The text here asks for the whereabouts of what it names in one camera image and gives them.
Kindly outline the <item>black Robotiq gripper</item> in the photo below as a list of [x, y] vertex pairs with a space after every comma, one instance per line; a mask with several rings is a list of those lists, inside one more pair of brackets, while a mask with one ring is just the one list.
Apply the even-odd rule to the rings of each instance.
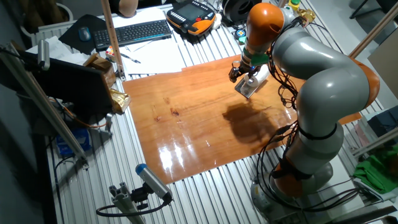
[[240, 61], [239, 67], [232, 67], [229, 71], [229, 80], [233, 83], [237, 81], [237, 78], [242, 75], [247, 75], [248, 82], [256, 82], [256, 75], [261, 69], [261, 66], [250, 66], [245, 61]]

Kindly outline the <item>bystander bare hand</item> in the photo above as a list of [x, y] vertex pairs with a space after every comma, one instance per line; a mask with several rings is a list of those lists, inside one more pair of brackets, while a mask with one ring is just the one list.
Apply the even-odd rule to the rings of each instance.
[[124, 17], [133, 17], [136, 14], [138, 0], [120, 0], [119, 12]]

